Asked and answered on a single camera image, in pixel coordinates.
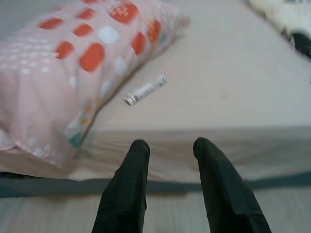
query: mattress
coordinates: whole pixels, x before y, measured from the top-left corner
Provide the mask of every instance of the mattress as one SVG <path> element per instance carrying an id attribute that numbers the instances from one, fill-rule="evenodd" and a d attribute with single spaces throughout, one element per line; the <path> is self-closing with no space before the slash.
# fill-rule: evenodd
<path id="1" fill-rule="evenodd" d="M 12 33 L 61 0 L 31 2 L 2 0 L 0 32 Z M 170 2 L 191 17 L 188 31 L 101 109 L 66 168 L 16 150 L 1 152 L 0 171 L 111 178 L 140 138 L 151 148 L 149 180 L 198 183 L 192 145 L 200 136 L 213 141 L 246 180 L 311 170 L 310 61 L 243 1 Z M 25 12 L 14 14 L 23 6 Z M 165 86 L 132 107 L 122 100 L 159 73 L 167 77 Z"/>

